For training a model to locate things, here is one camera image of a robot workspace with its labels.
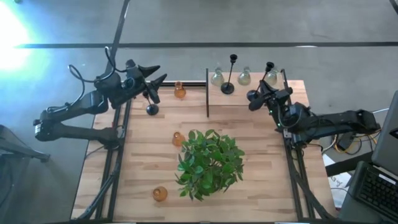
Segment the wooden tabletop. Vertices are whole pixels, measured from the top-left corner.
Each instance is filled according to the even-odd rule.
[[[303,81],[291,81],[289,85],[297,90],[292,98],[307,105]],[[209,86],[209,90],[212,90],[210,102],[225,99],[224,95],[215,93],[216,88]],[[209,118],[206,117],[204,88],[187,88],[187,95],[182,100],[174,97],[173,88],[160,88],[161,103],[156,116],[147,115],[145,108],[148,103],[143,97],[137,97],[130,110],[114,221],[296,221],[282,136],[274,131],[274,121],[265,108],[254,112],[248,110],[244,94],[240,96],[244,99],[239,100],[241,104],[210,103]],[[114,111],[109,110],[97,115],[94,128],[110,126],[113,114]],[[236,138],[236,144],[246,153],[243,157],[244,180],[233,184],[225,193],[205,197],[203,202],[191,202],[189,197],[180,198],[180,186],[174,181],[174,173],[179,174],[177,154],[180,148],[172,145],[172,136],[176,131],[187,136],[191,129],[215,129],[220,134],[228,134]],[[97,142],[90,142],[88,153],[99,146]],[[79,216],[98,193],[105,157],[105,150],[100,150],[85,161],[72,217]],[[319,148],[306,148],[304,159],[311,190],[321,204],[334,213]],[[156,202],[151,195],[158,186],[164,186],[169,192],[163,202]],[[108,200],[109,194],[103,215],[108,210]]]

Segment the keyboard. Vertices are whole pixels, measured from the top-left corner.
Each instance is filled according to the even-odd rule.
[[[369,164],[361,169],[360,179],[353,197],[392,220],[398,220],[397,181]]]

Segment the clear glass bulb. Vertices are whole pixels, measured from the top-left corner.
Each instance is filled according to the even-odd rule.
[[[273,86],[277,82],[277,74],[279,73],[277,68],[273,68],[269,71],[266,75],[265,81],[270,85]]]
[[[224,83],[223,71],[220,67],[217,67],[214,75],[211,77],[211,84],[215,86],[221,86]]]
[[[238,77],[238,83],[241,85],[248,85],[250,82],[250,68],[246,66],[243,68],[243,72]]]

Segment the gray floor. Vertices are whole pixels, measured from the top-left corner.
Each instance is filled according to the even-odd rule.
[[[23,44],[111,43],[122,4],[9,0],[0,2],[0,9],[9,9],[20,21],[22,26],[15,27],[26,35],[14,29],[7,36],[18,35]],[[121,37],[122,43],[362,41],[398,41],[398,15],[388,0],[132,0]],[[118,67],[129,58],[143,66],[159,64],[154,77],[168,73],[168,80],[203,80],[205,68],[227,70],[232,53],[239,57],[236,71],[249,65],[261,72],[273,61],[289,79],[304,80],[316,113],[386,108],[398,90],[398,47],[119,49],[116,60]],[[0,123],[51,154],[48,163],[30,162],[5,223],[68,220],[87,141],[39,142],[32,121],[46,107],[73,101],[80,93],[68,64],[87,79],[104,72],[103,49],[8,49],[0,58]],[[377,114],[380,122],[384,117]],[[93,116],[66,123],[89,128]],[[333,152],[330,156],[343,159]]]

